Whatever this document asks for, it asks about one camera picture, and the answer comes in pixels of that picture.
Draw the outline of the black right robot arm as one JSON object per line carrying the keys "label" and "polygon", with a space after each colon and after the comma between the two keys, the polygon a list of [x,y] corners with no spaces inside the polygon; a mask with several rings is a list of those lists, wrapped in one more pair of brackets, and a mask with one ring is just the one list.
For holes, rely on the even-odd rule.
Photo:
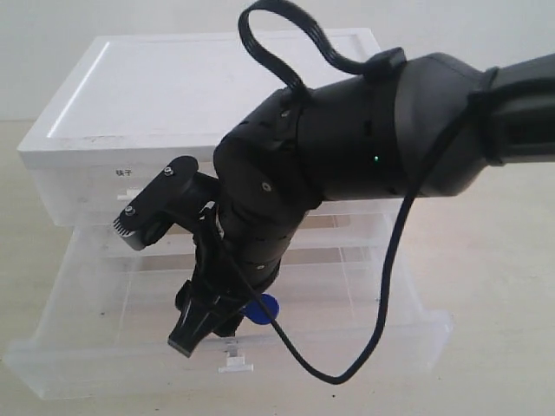
{"label": "black right robot arm", "polygon": [[235,333],[325,201],[452,197],[487,166],[554,159],[554,58],[479,71],[401,49],[329,86],[273,93],[218,144],[219,195],[196,217],[196,265],[169,344]]}

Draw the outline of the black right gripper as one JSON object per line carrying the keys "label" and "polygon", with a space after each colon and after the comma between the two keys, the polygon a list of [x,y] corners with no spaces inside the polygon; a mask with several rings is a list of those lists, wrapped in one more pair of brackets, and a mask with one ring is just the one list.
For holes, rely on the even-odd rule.
{"label": "black right gripper", "polygon": [[217,203],[219,196],[219,182],[196,172],[175,203],[176,224],[193,234],[195,266],[175,297],[181,313],[167,343],[186,358],[213,330],[220,338],[233,337],[243,315],[234,314],[220,324],[216,312],[238,312],[250,301],[232,269],[231,254],[220,245],[218,207],[209,205]]}

